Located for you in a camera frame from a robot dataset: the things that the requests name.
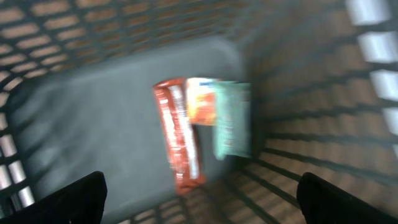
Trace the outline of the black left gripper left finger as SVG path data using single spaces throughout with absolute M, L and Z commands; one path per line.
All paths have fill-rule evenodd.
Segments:
M 1 224 L 100 224 L 108 189 L 95 171 L 42 200 L 1 219 Z

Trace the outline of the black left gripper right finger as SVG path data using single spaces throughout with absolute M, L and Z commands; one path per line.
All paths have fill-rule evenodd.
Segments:
M 397 224 L 397 219 L 306 172 L 296 198 L 307 224 Z

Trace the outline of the red snack packet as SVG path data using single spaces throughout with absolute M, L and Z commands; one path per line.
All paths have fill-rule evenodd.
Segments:
M 167 158 L 179 195 L 184 195 L 206 182 L 196 133 L 187 114 L 184 84 L 184 78 L 174 78 L 153 86 L 167 144 Z

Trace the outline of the green orange snack packet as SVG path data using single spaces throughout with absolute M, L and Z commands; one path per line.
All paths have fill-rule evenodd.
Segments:
M 187 111 L 191 123 L 213 127 L 215 157 L 250 158 L 251 85 L 214 78 L 186 81 Z

